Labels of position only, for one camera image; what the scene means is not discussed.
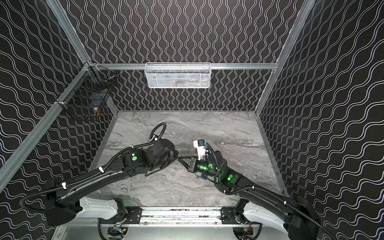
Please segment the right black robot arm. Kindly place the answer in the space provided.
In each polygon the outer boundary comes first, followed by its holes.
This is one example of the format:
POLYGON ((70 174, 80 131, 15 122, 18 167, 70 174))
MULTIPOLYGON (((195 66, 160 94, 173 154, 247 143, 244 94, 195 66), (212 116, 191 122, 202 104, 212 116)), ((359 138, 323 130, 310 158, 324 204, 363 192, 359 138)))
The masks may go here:
POLYGON ((291 240, 315 240, 319 232, 335 239, 308 200, 285 197, 252 182, 230 168, 221 152, 209 144, 197 147, 197 151, 198 156, 180 157, 179 162, 191 173, 211 176, 222 194, 240 197, 234 209, 236 222, 270 225, 287 233, 291 240))

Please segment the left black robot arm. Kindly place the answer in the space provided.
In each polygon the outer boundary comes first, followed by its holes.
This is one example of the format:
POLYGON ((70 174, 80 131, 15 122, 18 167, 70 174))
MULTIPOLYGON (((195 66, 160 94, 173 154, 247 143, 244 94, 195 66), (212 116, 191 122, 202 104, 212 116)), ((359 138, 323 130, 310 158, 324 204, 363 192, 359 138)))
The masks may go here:
POLYGON ((158 124, 150 133, 148 143, 127 147, 114 155, 105 165, 66 181, 53 180, 44 191, 23 197, 22 209, 46 216, 51 227, 75 219, 86 207, 81 199, 109 184, 146 177, 167 168, 178 158, 174 144, 163 138, 166 123, 158 124))

